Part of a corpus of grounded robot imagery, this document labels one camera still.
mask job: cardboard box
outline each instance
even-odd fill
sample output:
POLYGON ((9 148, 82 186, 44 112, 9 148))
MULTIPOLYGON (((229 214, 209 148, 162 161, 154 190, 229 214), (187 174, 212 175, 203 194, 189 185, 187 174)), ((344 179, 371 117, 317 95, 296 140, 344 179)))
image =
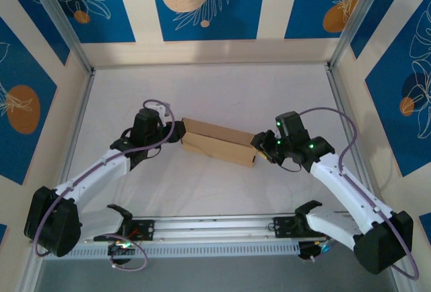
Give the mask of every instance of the cardboard box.
POLYGON ((250 145, 253 134, 188 118, 183 122, 186 133, 182 143, 187 151, 253 167, 257 154, 250 145))

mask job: robotic arm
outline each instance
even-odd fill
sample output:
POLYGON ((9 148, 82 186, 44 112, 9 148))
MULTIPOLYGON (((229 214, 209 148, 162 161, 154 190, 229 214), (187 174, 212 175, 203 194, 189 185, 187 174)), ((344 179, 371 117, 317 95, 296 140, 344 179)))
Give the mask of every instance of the robotic arm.
MULTIPOLYGON (((132 214, 116 205, 84 212, 88 203, 110 183, 119 183, 122 177, 137 164, 148 158, 148 150, 132 151, 122 155, 121 152, 159 143, 166 138, 172 122, 164 121, 165 107, 160 104, 148 106, 139 111, 133 127, 123 132, 110 149, 91 167, 66 183, 50 190, 43 186, 33 196, 32 204, 24 234, 34 240, 36 230, 48 208, 66 190, 42 228, 38 243, 55 256, 62 257, 69 253, 78 242, 94 238, 104 233, 119 233, 128 235, 130 232, 132 214), (121 155, 110 160, 114 155, 121 155), (98 164, 102 166, 92 171, 98 164), (76 180, 83 178, 79 186, 73 187, 76 180)), ((182 122, 176 121, 174 132, 168 143, 179 141, 185 134, 182 122)))
MULTIPOLYGON (((126 173, 148 158, 148 150, 140 148, 157 145, 169 136, 172 124, 164 121, 165 109, 160 104, 141 109, 133 127, 125 130, 94 165, 52 190, 47 187, 37 190, 28 213, 25 235, 31 240, 38 240, 41 246, 58 257, 66 255, 79 241, 88 238, 96 240, 97 236, 105 233, 128 236, 132 232, 133 222, 133 216, 128 211, 116 205, 87 213, 84 208, 102 188, 111 182, 118 183, 126 173), (64 197, 49 215, 37 239, 36 231, 42 218, 46 217, 48 209, 62 194, 64 197)), ((395 213, 369 192, 339 163, 339 156, 324 138, 311 139, 299 114, 282 114, 276 117, 276 123, 279 136, 272 131, 259 133, 251 145, 271 163, 280 166, 286 158, 292 158, 319 179, 353 218, 343 217, 322 207, 317 201, 310 201, 296 209, 294 223, 288 224, 288 235, 284 237, 321 237, 323 233, 353 250, 366 270, 378 274, 406 255, 406 249, 383 216, 411 250, 413 220, 405 211, 395 213)), ((175 143, 184 134, 184 124, 176 121, 174 132, 167 141, 175 143)), ((290 220, 275 219, 274 224, 280 227, 283 221, 290 220)))
POLYGON ((395 213, 344 166, 340 170, 339 156, 334 148, 322 137, 311 139, 298 113, 288 112, 275 120, 279 138, 273 131, 259 133, 254 137, 252 146, 271 163, 282 165, 284 159, 292 158, 294 163, 319 179, 353 218, 348 219, 322 207, 317 201, 310 201, 296 209, 293 235, 324 233, 353 250, 360 264, 373 274, 403 258, 403 247, 380 214, 383 213, 395 226, 409 250, 413 236, 411 217, 405 211, 395 213))

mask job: purple cable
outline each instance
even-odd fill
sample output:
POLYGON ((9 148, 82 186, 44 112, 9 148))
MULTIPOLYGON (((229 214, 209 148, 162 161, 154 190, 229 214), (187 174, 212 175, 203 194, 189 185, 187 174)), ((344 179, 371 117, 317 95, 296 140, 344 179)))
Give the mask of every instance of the purple cable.
MULTIPOLYGON (((155 149, 157 146, 160 146, 161 144, 167 142, 170 138, 170 136, 173 134, 174 132, 174 128, 175 128, 175 117, 174 114, 172 113, 170 107, 165 104, 164 102, 161 102, 159 100, 156 99, 149 99, 143 102, 143 107, 145 107, 146 104, 148 104, 149 102, 155 102, 157 104, 161 104, 165 107, 165 109, 167 110, 168 114, 170 115, 171 119, 172 119, 172 126, 170 127, 169 133, 168 135, 166 135, 166 137, 164 139, 162 139, 159 143, 153 144, 153 145, 148 145, 145 147, 138 147, 135 149, 128 149, 127 151, 124 152, 120 152, 117 154, 114 154, 113 156, 109 157, 108 159, 106 159, 106 163, 112 161, 113 159, 116 159, 120 156, 126 155, 128 153, 133 153, 133 152, 138 152, 138 151, 147 151, 150 149, 155 149)), ((103 166, 104 164, 102 162, 96 164, 94 167, 92 167, 91 169, 89 169, 86 173, 84 173, 82 176, 80 176, 78 179, 76 179, 76 181, 72 184, 72 186, 75 188, 79 183, 81 183, 85 178, 87 178, 91 173, 93 173, 94 171, 96 171, 98 168, 100 168, 101 166, 103 166)), ((67 188, 66 190, 64 190, 52 203, 51 206, 49 206, 48 210, 46 211, 45 215, 43 216, 42 220, 40 221, 40 224, 38 226, 38 229, 36 230, 36 234, 34 235, 34 240, 33 240, 33 252, 35 253, 35 255, 39 256, 39 257, 44 257, 46 255, 49 254, 49 252, 45 252, 43 254, 39 253, 38 251, 38 241, 39 241, 39 237, 40 237, 40 233, 42 232, 42 228, 45 226, 46 221, 48 220, 49 215, 54 211, 55 207, 60 203, 61 199, 65 197, 65 195, 67 193, 69 193, 71 191, 70 188, 67 188)))
POLYGON ((121 235, 117 235, 116 233, 104 233, 102 236, 116 238, 118 240, 124 240, 125 242, 133 244, 133 245, 135 245, 137 247, 138 250, 140 250, 142 252, 142 254, 145 257, 145 262, 140 267, 137 267, 137 268, 125 268, 125 267, 118 266, 117 264, 115 264, 115 262, 114 262, 114 253, 112 253, 112 255, 109 258, 109 261, 112 264, 113 268, 116 268, 118 270, 123 270, 123 271, 126 271, 126 272, 137 272, 138 270, 143 270, 147 266, 147 263, 148 263, 147 253, 145 253, 145 250, 140 245, 136 244, 133 240, 130 240, 129 238, 123 237, 121 235))
MULTIPOLYGON (((341 112, 339 110, 336 110, 334 108, 329 108, 329 107, 311 108, 311 109, 308 109, 308 110, 305 110, 305 111, 301 112, 300 115, 306 114, 307 112, 313 112, 315 110, 329 110, 331 112, 336 112, 339 115, 343 116, 351 124, 351 126, 353 128, 353 132, 354 132, 353 139, 350 141, 349 145, 341 152, 341 154, 339 156, 338 168, 339 168, 340 172, 342 172, 343 171, 343 158, 345 157, 346 153, 352 148, 352 146, 356 142, 356 139, 358 139, 358 129, 356 128, 356 125, 355 125, 354 121, 347 114, 345 114, 344 112, 341 112)), ((377 207, 377 205, 374 203, 374 201, 347 174, 343 174, 343 177, 367 201, 367 203, 370 204, 370 206, 373 209, 375 207, 377 207)), ((395 235, 395 237, 397 238, 397 240, 400 243, 401 247, 403 248, 403 250, 405 252, 405 255, 409 259, 409 261, 411 263, 411 267, 413 267, 414 274, 410 275, 407 272, 405 272, 404 270, 401 270, 396 265, 392 265, 392 268, 394 270, 396 270, 397 272, 400 272, 402 275, 406 276, 407 278, 412 279, 414 281, 417 281, 419 279, 419 269, 418 269, 418 266, 416 264, 416 261, 413 258, 413 255, 411 255, 411 252, 410 252, 409 248, 407 247, 407 244, 404 242, 404 239, 401 237, 401 235, 398 232, 397 228, 395 228, 395 226, 391 223, 391 221, 389 221, 389 219, 386 217, 386 215, 381 210, 379 210, 377 213, 387 223, 387 225, 389 226, 389 228, 391 228, 393 234, 395 235)))

